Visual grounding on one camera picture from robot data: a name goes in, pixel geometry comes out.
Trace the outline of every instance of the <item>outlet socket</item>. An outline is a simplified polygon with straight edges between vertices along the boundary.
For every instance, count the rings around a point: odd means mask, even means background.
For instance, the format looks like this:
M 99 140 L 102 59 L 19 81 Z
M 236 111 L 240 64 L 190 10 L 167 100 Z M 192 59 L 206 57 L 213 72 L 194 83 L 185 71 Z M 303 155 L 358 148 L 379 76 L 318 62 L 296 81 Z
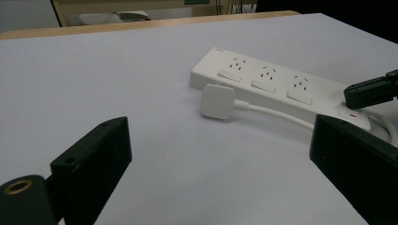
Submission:
M 344 105 L 347 85 L 236 52 L 213 48 L 191 70 L 190 87 L 202 91 L 208 83 L 232 87 L 236 99 L 312 124 L 324 114 L 371 128 L 364 112 Z

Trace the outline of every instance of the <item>table surface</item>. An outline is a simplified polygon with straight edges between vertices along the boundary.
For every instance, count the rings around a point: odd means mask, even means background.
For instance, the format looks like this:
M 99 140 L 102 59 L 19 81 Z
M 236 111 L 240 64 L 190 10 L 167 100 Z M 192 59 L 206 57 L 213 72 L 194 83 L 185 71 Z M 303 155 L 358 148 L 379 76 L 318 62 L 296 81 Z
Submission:
M 0 40 L 0 183 L 48 177 L 126 115 L 132 163 L 96 224 L 366 224 L 310 161 L 311 131 L 256 112 L 206 118 L 190 72 L 218 47 L 349 85 L 396 69 L 396 44 L 318 13 L 76 29 Z M 377 109 L 397 124 L 395 104 Z

